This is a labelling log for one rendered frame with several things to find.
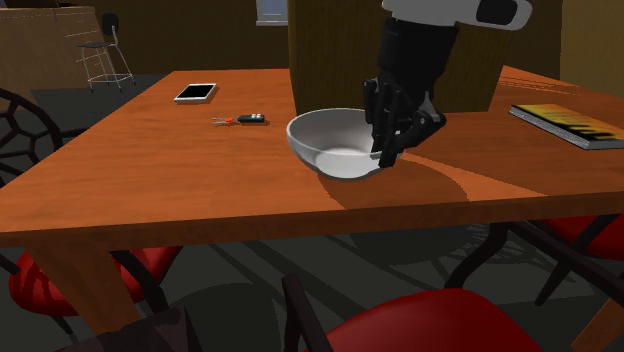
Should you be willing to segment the red chair with dark frame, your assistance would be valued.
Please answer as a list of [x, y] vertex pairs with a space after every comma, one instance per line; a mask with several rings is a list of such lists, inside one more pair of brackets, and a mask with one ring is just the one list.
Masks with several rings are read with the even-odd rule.
[[502, 249], [510, 232], [557, 261], [535, 299], [537, 306], [543, 305], [571, 272], [624, 303], [624, 272], [616, 276], [592, 262], [594, 258], [624, 262], [624, 214], [492, 223], [485, 241], [461, 261], [445, 286], [461, 288]]
[[[116, 250], [110, 255], [132, 300], [145, 302], [158, 313], [169, 307], [161, 283], [181, 250], [171, 246]], [[10, 274], [9, 293], [20, 308], [50, 317], [72, 342], [78, 341], [66, 321], [77, 312], [28, 253], [15, 262], [0, 254], [0, 267]]]
[[464, 289], [399, 297], [323, 330], [294, 274], [282, 278], [284, 352], [544, 352], [507, 314]]

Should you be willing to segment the brown wooden table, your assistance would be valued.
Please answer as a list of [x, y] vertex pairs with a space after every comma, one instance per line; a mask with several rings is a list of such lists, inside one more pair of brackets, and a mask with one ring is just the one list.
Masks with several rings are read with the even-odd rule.
[[[177, 104], [216, 83], [209, 103]], [[324, 321], [438, 288], [479, 224], [624, 209], [624, 150], [584, 151], [514, 116], [555, 103], [624, 126], [624, 99], [507, 68], [490, 108], [452, 113], [391, 168], [336, 181], [290, 150], [284, 69], [180, 71], [0, 189], [21, 246], [102, 332], [137, 315], [110, 251], [178, 245], [167, 296], [220, 352], [273, 352], [297, 273]], [[263, 124], [214, 117], [263, 114]]]

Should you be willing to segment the black lattice chair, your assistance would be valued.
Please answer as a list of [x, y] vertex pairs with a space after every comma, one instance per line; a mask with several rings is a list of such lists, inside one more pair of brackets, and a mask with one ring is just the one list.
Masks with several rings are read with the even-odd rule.
[[44, 109], [3, 88], [0, 101], [8, 103], [0, 110], [0, 188], [44, 159], [37, 154], [39, 142], [50, 146], [51, 154], [86, 131], [61, 130]]

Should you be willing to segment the yellow and black book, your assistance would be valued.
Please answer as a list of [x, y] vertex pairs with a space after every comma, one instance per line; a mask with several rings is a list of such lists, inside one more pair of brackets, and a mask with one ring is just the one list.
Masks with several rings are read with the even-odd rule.
[[557, 104], [512, 105], [509, 113], [584, 150], [624, 148], [624, 129]]

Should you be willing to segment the white bowl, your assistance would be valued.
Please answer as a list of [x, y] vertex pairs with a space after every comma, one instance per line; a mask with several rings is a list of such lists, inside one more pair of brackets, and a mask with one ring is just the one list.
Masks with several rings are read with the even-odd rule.
[[372, 125], [361, 109], [331, 108], [295, 117], [286, 128], [292, 152], [311, 170], [335, 180], [355, 181], [382, 171], [372, 152]]

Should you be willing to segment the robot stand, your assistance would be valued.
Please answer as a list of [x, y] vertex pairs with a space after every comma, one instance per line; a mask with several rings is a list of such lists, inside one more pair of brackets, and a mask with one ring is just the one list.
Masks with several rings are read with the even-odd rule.
[[[362, 83], [379, 72], [382, 0], [288, 0], [291, 85], [297, 114], [362, 108]], [[514, 33], [458, 24], [433, 106], [443, 113], [489, 109]]]

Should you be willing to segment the window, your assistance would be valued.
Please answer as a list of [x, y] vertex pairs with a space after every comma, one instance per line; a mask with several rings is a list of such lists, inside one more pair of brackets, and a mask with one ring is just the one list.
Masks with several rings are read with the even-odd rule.
[[256, 0], [257, 26], [287, 26], [287, 0]]

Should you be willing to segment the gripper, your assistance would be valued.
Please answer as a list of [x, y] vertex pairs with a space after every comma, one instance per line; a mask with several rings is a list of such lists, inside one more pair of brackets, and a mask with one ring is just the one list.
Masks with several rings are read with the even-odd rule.
[[376, 78], [363, 82], [365, 120], [372, 126], [371, 151], [381, 152], [380, 168], [392, 167], [405, 149], [420, 145], [445, 126], [445, 115], [431, 99], [458, 32], [455, 26], [386, 19], [377, 57], [378, 78], [403, 92]]

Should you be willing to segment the white tablet with black screen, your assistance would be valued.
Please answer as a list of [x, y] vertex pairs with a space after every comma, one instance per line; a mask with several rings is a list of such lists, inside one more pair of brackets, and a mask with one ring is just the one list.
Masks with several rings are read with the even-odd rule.
[[188, 84], [175, 98], [177, 104], [209, 103], [218, 91], [216, 83]]

